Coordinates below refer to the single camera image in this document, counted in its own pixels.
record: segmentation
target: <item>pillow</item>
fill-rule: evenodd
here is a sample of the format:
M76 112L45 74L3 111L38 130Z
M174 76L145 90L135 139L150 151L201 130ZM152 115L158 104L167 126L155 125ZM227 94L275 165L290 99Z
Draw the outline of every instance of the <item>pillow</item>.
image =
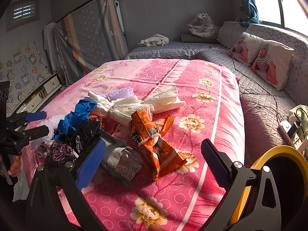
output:
M288 78L293 52L294 49L280 42L264 40L251 69L277 90L281 90Z
M226 21L218 31L217 40L225 47L232 47L246 29L239 22Z
M228 55L243 64L252 64L257 58L264 39L243 32Z
M193 34L181 34L182 42L185 43L208 43L208 44L219 44L216 39L207 39L198 36L194 36Z

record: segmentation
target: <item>air vent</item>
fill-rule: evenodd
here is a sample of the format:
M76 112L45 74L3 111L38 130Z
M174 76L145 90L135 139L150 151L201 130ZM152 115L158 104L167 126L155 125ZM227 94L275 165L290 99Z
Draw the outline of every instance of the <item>air vent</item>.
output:
M7 9L7 31L36 20L39 20L39 0L11 3Z

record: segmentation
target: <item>snack bag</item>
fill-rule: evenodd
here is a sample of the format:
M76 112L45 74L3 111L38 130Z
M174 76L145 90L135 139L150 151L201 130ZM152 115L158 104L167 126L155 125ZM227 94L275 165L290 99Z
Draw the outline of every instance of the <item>snack bag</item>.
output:
M151 122L145 110L136 111L131 115L129 124L131 136L138 143L144 164L151 173L153 181L186 163L186 157L181 151L172 147L163 136L172 126L175 116L167 116Z

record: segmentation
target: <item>stuffed tiger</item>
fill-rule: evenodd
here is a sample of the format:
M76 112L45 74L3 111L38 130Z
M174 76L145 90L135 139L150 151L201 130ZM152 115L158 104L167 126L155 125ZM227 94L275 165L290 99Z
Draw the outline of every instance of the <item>stuffed tiger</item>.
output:
M217 38L219 27L215 26L208 14L199 12L191 23L196 21L200 22L200 26L187 25L193 35L208 39Z

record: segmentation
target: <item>blue curtain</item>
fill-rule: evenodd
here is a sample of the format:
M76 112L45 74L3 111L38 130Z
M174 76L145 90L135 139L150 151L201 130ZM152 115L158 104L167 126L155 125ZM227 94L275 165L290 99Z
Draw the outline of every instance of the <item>blue curtain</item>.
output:
M242 0L244 11L248 16L248 19L241 20L240 24L244 27L248 27L250 23L262 24L262 21L259 20L259 14L257 6L254 0Z

